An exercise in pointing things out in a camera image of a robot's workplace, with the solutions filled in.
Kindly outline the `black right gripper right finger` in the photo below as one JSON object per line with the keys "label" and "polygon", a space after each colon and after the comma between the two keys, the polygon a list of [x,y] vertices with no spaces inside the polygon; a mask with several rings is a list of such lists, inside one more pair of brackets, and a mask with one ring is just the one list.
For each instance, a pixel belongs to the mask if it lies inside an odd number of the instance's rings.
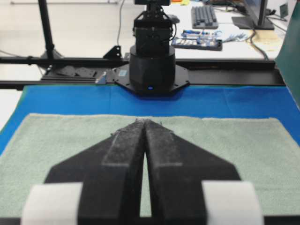
{"label": "black right gripper right finger", "polygon": [[145,122],[152,214],[164,225],[261,225],[252,183],[229,161]]}

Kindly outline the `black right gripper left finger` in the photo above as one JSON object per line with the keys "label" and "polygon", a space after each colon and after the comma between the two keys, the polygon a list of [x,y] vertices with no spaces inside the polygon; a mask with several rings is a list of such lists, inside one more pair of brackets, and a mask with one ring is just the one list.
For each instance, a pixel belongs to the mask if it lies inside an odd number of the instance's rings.
{"label": "black right gripper left finger", "polygon": [[143,120],[51,167],[34,185],[23,225],[122,225],[137,212],[143,167]]}

